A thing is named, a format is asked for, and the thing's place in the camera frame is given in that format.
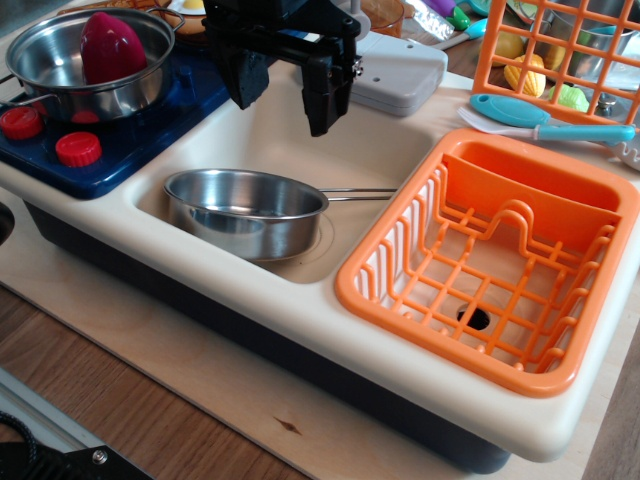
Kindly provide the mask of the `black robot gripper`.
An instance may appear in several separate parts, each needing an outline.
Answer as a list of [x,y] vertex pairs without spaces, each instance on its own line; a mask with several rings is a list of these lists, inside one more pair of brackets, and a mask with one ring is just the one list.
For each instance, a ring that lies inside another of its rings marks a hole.
[[330,1],[206,1],[203,21],[230,98],[250,107],[269,86],[270,58],[307,69],[302,98],[313,137],[349,109],[361,25]]

